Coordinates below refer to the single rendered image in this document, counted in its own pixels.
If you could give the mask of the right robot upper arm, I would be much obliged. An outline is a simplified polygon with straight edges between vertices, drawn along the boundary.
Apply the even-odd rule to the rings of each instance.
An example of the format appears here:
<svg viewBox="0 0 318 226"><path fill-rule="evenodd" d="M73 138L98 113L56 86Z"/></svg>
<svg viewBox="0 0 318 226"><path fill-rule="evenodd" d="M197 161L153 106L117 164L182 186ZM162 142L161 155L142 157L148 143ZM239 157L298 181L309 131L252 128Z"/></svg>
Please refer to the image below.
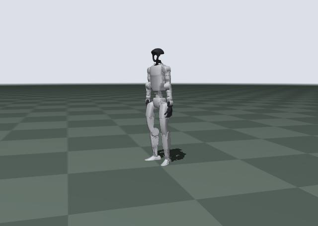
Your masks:
<svg viewBox="0 0 318 226"><path fill-rule="evenodd" d="M150 78L150 67L148 67L147 69L147 73L148 73L148 82L146 83L145 87L151 89L151 78Z"/></svg>

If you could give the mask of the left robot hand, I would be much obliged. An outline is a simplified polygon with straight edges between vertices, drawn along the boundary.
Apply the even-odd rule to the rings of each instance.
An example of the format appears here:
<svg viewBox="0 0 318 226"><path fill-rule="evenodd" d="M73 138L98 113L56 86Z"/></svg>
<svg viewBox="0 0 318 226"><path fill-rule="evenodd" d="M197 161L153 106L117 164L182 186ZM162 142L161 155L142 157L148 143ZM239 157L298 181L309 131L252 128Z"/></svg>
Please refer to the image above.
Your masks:
<svg viewBox="0 0 318 226"><path fill-rule="evenodd" d="M173 105L170 105L170 102L168 101L168 102L167 102L167 106L168 106L168 109L167 109L167 111L166 111L166 113L167 113L166 118L169 118L169 117L172 116L172 106L173 106ZM166 113L165 113L165 114L166 114ZM165 115L165 114L164 114L164 115Z"/></svg>

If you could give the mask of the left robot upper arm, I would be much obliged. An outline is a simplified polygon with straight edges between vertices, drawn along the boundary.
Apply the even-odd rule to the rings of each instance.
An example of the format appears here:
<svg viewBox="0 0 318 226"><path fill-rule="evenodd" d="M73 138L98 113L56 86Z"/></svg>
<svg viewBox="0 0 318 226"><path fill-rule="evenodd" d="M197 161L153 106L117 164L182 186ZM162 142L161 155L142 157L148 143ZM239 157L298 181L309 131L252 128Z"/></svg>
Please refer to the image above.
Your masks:
<svg viewBox="0 0 318 226"><path fill-rule="evenodd" d="M171 77L170 77L171 68L169 66L162 66L162 72L164 73L164 76L165 76L164 78L166 82L164 84L164 88L169 89L169 83L171 81Z"/></svg>

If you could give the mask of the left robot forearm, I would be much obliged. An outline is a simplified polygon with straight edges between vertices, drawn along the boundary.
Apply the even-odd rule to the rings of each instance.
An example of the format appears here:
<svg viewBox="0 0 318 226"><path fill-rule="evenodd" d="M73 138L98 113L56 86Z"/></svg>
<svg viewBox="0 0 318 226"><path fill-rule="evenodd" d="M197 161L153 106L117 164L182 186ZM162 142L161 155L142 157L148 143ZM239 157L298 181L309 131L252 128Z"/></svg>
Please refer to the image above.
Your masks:
<svg viewBox="0 0 318 226"><path fill-rule="evenodd" d="M167 102L170 102L170 105L173 105L173 101L172 101L172 87L171 84L169 83L169 90L166 91L167 94Z"/></svg>

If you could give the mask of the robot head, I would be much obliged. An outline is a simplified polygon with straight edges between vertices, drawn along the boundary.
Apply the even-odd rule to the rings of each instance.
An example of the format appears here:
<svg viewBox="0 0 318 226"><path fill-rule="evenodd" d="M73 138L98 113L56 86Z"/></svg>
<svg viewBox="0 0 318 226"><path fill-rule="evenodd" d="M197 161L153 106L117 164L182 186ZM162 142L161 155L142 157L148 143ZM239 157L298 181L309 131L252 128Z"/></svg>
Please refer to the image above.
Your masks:
<svg viewBox="0 0 318 226"><path fill-rule="evenodd" d="M156 48L154 50L151 51L152 55L153 55L153 61L156 62L155 66L159 65L158 63L161 63L161 60L159 60L159 56L161 54L164 54L164 51L160 48ZM154 55L157 55L157 59L154 59Z"/></svg>

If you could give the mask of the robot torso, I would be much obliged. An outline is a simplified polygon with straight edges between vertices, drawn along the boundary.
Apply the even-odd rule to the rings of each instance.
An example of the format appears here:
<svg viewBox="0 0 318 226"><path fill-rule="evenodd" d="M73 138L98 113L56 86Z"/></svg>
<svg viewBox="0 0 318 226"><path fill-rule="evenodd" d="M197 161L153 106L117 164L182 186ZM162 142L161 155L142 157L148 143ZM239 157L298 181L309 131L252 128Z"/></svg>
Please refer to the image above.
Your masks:
<svg viewBox="0 0 318 226"><path fill-rule="evenodd" d="M164 73L162 72L162 66L165 66L161 63L158 63L159 65L151 66L150 67L150 78L151 78L151 86L153 91L158 91L155 92L156 97L153 98L153 105L155 108L159 108L161 105L161 102L166 102L166 98L163 97L163 94L161 93L161 90L166 90L164 88L165 82L165 76Z"/></svg>

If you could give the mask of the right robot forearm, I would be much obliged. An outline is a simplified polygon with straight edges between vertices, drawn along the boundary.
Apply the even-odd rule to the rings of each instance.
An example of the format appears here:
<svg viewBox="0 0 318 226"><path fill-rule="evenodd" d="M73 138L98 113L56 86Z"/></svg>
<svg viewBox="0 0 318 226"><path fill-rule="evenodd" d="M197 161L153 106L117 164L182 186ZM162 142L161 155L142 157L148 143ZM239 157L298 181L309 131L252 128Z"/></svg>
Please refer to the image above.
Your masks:
<svg viewBox="0 0 318 226"><path fill-rule="evenodd" d="M151 102L151 89L149 88L146 88L146 100L148 99L149 100L149 103Z"/></svg>

